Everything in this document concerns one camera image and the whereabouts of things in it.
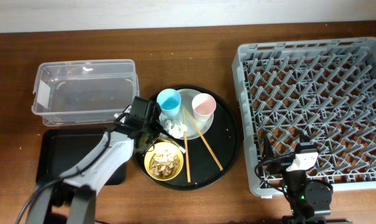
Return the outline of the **right wooden chopstick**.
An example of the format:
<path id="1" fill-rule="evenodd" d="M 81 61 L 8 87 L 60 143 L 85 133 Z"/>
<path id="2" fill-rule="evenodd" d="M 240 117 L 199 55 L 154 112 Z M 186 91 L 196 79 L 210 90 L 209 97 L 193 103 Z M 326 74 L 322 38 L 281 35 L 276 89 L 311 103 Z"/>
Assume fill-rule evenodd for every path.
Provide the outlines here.
<path id="1" fill-rule="evenodd" d="M 201 140 L 203 141 L 203 143 L 205 144 L 206 148 L 208 149 L 208 151 L 210 152 L 211 156 L 213 157 L 214 161 L 216 162 L 216 164 L 218 165 L 220 171 L 223 171 L 223 166 L 221 165 L 220 161 L 217 159 L 217 156 L 214 154 L 212 148 L 209 146 L 206 138 L 204 137 L 204 135 L 202 134 L 201 130 L 198 128 L 198 126 L 196 125 L 194 119 L 192 118 L 192 116 L 190 115 L 190 113 L 188 112 L 188 110 L 183 107 L 183 113 L 185 113 L 186 115 L 188 115 L 189 119 L 191 120 L 192 124 L 194 125 L 196 131 L 198 132 Z"/>

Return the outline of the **light grey plate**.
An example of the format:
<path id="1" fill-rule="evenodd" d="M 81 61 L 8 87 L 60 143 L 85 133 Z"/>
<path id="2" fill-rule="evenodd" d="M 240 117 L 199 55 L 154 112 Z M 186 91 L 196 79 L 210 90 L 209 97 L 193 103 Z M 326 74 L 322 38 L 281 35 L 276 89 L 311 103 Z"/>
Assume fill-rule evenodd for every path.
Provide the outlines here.
<path id="1" fill-rule="evenodd" d="M 197 127 L 200 129 L 202 134 L 205 134 L 211 127 L 213 120 L 214 120 L 214 115 L 212 114 L 211 117 L 207 121 L 199 121 L 194 117 L 194 111 L 192 109 L 192 100 L 194 97 L 198 94 L 200 94 L 200 91 L 190 89 L 190 88 L 183 88 L 180 90 L 177 90 L 177 92 L 181 96 L 181 108 L 177 116 L 175 117 L 168 117 L 164 113 L 161 113 L 159 120 L 162 126 L 165 128 L 165 123 L 167 120 L 171 121 L 180 121 L 183 123 L 183 107 L 185 107 L 190 115 L 192 116 L 194 122 L 196 123 Z M 189 119 L 188 115 L 186 115 L 186 122 L 185 126 L 187 127 L 187 139 L 195 139 L 199 138 L 200 135 L 195 129 L 192 121 Z"/>

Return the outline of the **clear plastic bin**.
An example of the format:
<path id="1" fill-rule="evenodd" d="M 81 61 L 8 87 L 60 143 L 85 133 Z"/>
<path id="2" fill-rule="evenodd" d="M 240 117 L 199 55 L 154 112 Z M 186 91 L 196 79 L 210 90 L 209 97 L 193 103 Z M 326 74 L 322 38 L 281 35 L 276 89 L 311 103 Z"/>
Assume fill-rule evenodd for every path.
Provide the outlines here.
<path id="1" fill-rule="evenodd" d="M 33 94 L 46 126 L 111 123 L 139 96 L 139 81 L 131 59 L 47 62 Z"/>

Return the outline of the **peanut shell food scraps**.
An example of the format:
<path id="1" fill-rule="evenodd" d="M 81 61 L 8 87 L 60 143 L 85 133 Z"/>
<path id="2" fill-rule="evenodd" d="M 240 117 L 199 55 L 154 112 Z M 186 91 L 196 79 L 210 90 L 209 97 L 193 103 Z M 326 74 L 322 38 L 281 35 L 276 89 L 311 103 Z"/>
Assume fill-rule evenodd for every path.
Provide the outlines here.
<path id="1" fill-rule="evenodd" d="M 177 154 L 173 152 L 154 153 L 149 161 L 149 172 L 155 177 L 169 178 L 180 166 Z"/>

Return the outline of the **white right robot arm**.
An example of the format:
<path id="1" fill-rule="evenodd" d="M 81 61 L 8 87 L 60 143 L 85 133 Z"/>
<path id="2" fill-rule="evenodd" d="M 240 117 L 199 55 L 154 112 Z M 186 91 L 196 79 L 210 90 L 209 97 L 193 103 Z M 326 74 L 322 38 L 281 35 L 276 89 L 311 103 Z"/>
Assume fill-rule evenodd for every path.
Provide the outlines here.
<path id="1" fill-rule="evenodd" d="M 267 137 L 263 138 L 263 156 L 255 167 L 256 176 L 266 185 L 283 193 L 289 202 L 291 215 L 283 223 L 325 223 L 331 214 L 333 186 L 322 180 L 309 180 L 306 171 L 314 167 L 319 149 L 304 134 L 299 135 L 293 152 L 276 157 Z M 269 174 L 281 175 L 283 186 L 278 188 L 265 181 L 258 173 L 265 168 Z"/>

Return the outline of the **yellow bowl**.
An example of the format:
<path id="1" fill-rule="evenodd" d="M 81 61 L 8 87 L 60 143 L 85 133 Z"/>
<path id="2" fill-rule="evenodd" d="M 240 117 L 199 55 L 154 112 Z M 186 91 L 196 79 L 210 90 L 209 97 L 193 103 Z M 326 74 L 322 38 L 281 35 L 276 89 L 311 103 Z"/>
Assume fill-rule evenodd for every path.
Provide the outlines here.
<path id="1" fill-rule="evenodd" d="M 165 151 L 173 152 L 173 153 L 177 154 L 177 156 L 180 160 L 180 166 L 175 171 L 175 173 L 172 176 L 170 176 L 169 178 L 155 177 L 154 175 L 152 175 L 149 172 L 149 161 L 151 160 L 154 153 L 165 152 Z M 144 157 L 144 168 L 145 168 L 146 172 L 149 174 L 150 177 L 152 177 L 156 180 L 159 180 L 159 181 L 167 181 L 167 180 L 171 180 L 171 179 L 175 178 L 180 173 L 180 171 L 182 170 L 183 165 L 184 165 L 183 153 L 181 152 L 181 150 L 176 145 L 174 145 L 173 143 L 170 143 L 170 142 L 158 142 L 158 143 L 156 143 L 154 146 L 152 146 L 149 149 L 149 151 L 145 154 L 145 157 Z"/>

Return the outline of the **blue plastic cup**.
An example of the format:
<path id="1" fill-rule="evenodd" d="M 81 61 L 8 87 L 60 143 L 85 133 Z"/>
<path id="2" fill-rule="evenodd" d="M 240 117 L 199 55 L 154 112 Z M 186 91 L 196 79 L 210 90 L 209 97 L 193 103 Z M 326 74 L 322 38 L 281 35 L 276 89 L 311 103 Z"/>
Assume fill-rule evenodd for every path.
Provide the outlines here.
<path id="1" fill-rule="evenodd" d="M 157 103 L 161 107 L 161 111 L 168 117 L 175 117 L 178 115 L 181 107 L 181 96 L 175 89 L 162 90 L 157 98 Z"/>

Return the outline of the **grey dishwasher rack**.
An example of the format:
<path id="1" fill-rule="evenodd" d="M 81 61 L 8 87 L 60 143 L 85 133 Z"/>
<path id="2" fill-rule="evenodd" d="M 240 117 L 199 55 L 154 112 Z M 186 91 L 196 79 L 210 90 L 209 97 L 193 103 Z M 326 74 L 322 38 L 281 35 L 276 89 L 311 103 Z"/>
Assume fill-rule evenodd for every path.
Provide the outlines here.
<path id="1" fill-rule="evenodd" d="M 376 189 L 376 38 L 243 44 L 232 63 L 249 189 L 272 197 L 280 175 L 256 168 L 303 134 L 319 149 L 310 179 L 336 191 Z"/>

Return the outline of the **pink plastic cup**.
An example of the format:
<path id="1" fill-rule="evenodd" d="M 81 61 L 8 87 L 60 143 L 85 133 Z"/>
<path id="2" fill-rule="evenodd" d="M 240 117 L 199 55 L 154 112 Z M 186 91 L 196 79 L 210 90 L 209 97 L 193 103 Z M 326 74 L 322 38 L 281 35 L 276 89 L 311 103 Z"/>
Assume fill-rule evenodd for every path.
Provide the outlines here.
<path id="1" fill-rule="evenodd" d="M 192 100 L 194 117 L 198 121 L 207 121 L 214 113 L 217 103 L 213 96 L 207 93 L 200 93 Z"/>

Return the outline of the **white tissue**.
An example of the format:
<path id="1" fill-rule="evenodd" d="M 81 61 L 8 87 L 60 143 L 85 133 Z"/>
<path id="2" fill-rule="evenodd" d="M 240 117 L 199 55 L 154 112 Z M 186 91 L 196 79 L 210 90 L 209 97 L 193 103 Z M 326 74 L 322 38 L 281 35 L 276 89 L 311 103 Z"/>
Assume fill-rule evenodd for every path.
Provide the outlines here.
<path id="1" fill-rule="evenodd" d="M 182 121 L 178 120 L 166 120 L 164 129 L 176 139 L 183 138 L 184 133 L 187 132 L 187 126 Z"/>

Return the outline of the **left wooden chopstick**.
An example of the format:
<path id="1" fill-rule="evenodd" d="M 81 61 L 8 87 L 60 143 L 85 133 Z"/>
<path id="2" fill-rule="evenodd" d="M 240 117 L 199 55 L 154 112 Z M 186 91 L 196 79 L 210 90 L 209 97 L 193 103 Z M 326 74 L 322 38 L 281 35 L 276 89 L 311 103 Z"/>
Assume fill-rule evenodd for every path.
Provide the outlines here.
<path id="1" fill-rule="evenodd" d="M 183 107 L 183 124 L 186 125 L 186 108 Z M 187 182 L 191 183 L 190 177 L 190 163 L 189 163 L 189 151 L 188 151 L 188 143 L 187 143 L 187 128 L 184 131 L 184 147 L 185 147 L 185 159 L 186 159 L 186 172 L 187 172 Z"/>

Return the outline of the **black rectangular tray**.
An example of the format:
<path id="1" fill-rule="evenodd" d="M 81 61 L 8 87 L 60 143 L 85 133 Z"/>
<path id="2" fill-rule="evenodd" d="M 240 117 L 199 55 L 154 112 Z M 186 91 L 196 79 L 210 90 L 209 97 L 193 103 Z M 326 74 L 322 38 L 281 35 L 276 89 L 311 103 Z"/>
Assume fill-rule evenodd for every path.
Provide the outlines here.
<path id="1" fill-rule="evenodd" d="M 36 182 L 52 180 L 82 160 L 101 140 L 102 128 L 50 129 L 42 138 Z"/>

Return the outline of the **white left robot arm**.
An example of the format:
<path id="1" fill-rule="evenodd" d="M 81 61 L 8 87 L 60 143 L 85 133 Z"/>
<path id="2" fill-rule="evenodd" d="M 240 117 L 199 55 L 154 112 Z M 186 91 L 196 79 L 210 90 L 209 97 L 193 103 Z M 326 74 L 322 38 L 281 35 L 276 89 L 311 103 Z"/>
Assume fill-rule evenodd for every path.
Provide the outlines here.
<path id="1" fill-rule="evenodd" d="M 57 179 L 38 185 L 16 218 L 20 223 L 29 212 L 26 223 L 45 223 L 56 187 L 75 189 L 67 223 L 95 223 L 96 196 L 113 173 L 133 156 L 144 152 L 162 132 L 158 121 L 159 106 L 147 108 L 143 115 L 130 110 L 115 120 L 115 129 L 107 130 L 100 142 L 78 164 L 61 173 Z"/>

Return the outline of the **wooden chopstick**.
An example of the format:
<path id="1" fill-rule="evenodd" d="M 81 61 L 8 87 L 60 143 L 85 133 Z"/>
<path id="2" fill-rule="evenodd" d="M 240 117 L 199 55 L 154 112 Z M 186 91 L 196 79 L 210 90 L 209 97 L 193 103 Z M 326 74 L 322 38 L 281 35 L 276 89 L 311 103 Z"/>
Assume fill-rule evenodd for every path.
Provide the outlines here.
<path id="1" fill-rule="evenodd" d="M 183 124 L 186 125 L 186 108 L 183 107 Z M 191 183 L 190 177 L 190 163 L 189 163 L 189 151 L 188 151 L 188 143 L 187 143 L 187 128 L 184 131 L 184 147 L 185 147 L 185 159 L 186 159 L 186 172 L 187 172 L 187 182 Z"/>
<path id="2" fill-rule="evenodd" d="M 213 157 L 214 161 L 216 162 L 216 164 L 218 165 L 220 171 L 223 171 L 223 166 L 221 165 L 220 161 L 217 159 L 217 156 L 214 154 L 212 148 L 209 146 L 206 138 L 204 137 L 204 135 L 202 134 L 201 130 L 198 128 L 198 126 L 196 125 L 194 119 L 192 118 L 192 116 L 190 115 L 190 113 L 188 112 L 188 110 L 183 107 L 183 113 L 185 113 L 186 115 L 188 115 L 189 119 L 191 120 L 192 124 L 194 125 L 196 131 L 198 132 L 201 140 L 203 141 L 203 143 L 205 144 L 206 148 L 208 149 L 208 151 L 210 152 L 211 156 Z"/>

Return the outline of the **round black serving tray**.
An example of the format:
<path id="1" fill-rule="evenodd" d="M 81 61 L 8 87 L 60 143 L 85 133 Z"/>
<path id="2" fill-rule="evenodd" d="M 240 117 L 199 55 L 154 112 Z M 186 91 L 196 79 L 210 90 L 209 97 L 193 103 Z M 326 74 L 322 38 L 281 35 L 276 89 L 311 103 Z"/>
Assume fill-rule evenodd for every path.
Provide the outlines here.
<path id="1" fill-rule="evenodd" d="M 213 150 L 223 169 L 220 170 L 213 159 L 211 153 L 205 146 L 201 138 L 188 140 L 189 164 L 191 181 L 187 181 L 186 167 L 183 166 L 180 173 L 173 179 L 167 181 L 156 180 L 151 177 L 144 167 L 144 155 L 135 154 L 134 163 L 153 182 L 173 190 L 196 190 L 221 179 L 233 166 L 240 146 L 242 145 L 242 135 L 238 130 L 237 118 L 231 107 L 220 96 L 210 90 L 197 86 L 181 85 L 175 86 L 175 90 L 196 90 L 198 93 L 208 93 L 215 98 L 216 109 L 214 120 L 209 130 L 202 134 Z"/>

